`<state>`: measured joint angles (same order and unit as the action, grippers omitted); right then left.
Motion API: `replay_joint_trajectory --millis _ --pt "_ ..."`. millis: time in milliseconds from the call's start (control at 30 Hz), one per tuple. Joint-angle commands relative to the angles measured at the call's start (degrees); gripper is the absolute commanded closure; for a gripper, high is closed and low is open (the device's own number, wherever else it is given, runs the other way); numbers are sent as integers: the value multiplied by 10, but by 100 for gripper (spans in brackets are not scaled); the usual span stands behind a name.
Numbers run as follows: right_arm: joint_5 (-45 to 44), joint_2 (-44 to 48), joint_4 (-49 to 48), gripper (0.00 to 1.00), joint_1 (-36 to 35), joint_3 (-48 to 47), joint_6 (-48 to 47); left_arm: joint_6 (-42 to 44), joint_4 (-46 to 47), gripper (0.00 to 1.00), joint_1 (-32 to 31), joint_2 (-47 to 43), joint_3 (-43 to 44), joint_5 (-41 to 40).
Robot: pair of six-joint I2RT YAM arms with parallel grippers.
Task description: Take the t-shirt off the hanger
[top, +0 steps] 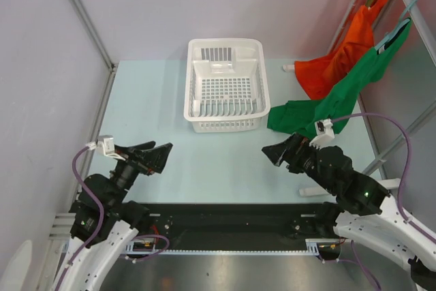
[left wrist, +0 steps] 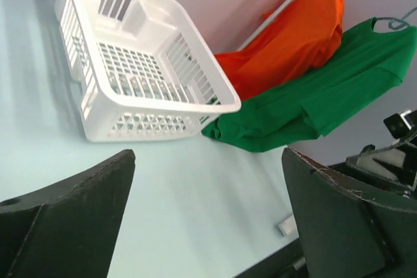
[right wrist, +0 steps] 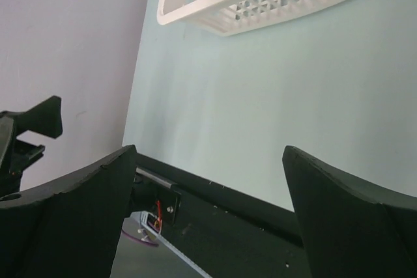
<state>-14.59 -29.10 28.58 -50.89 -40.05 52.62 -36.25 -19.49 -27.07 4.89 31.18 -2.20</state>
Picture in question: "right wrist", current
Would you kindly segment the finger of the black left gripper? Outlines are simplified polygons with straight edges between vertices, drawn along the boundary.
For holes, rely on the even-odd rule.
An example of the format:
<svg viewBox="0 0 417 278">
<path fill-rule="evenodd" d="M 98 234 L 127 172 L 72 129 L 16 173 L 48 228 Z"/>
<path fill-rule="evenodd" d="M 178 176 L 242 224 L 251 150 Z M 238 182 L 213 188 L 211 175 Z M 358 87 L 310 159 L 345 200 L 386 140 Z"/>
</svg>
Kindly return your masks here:
<svg viewBox="0 0 417 278">
<path fill-rule="evenodd" d="M 62 99 L 51 96 L 28 111 L 2 111 L 1 117 L 10 117 L 16 125 L 16 135 L 31 131 L 56 139 L 63 133 Z"/>
</svg>

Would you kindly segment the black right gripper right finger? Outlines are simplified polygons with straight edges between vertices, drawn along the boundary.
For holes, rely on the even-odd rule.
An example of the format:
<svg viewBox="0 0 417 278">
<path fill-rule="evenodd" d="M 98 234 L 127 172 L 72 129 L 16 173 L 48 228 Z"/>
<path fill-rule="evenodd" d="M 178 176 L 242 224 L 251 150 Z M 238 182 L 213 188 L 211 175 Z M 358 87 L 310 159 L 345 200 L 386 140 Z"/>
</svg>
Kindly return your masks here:
<svg viewBox="0 0 417 278">
<path fill-rule="evenodd" d="M 416 197 L 295 146 L 282 162 L 313 277 L 416 276 Z"/>
</svg>

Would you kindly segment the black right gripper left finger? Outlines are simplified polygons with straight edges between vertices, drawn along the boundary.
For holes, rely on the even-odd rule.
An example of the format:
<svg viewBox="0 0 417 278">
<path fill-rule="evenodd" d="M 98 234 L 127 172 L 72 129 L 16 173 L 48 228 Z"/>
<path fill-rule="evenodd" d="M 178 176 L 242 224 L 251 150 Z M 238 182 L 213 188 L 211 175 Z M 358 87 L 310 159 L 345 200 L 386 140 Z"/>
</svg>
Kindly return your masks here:
<svg viewBox="0 0 417 278">
<path fill-rule="evenodd" d="M 1 197 L 2 277 L 109 277 L 134 182 L 136 148 Z"/>
</svg>

